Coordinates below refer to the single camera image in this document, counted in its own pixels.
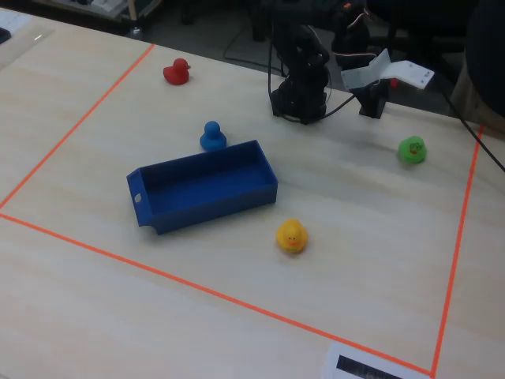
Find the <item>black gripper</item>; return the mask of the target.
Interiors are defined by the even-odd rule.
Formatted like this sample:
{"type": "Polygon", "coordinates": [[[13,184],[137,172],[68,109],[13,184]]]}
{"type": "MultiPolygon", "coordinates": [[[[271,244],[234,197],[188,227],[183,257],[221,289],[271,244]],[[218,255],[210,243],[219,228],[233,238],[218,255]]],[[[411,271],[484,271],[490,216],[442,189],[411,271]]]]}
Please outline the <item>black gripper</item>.
{"type": "MultiPolygon", "coordinates": [[[[335,37],[331,44],[331,50],[340,55],[364,54],[368,49],[370,38],[368,26],[365,23],[365,13],[357,16],[339,18],[340,23],[335,30],[335,37]]],[[[367,88],[352,88],[350,92],[360,103],[367,101],[367,88]]]]}

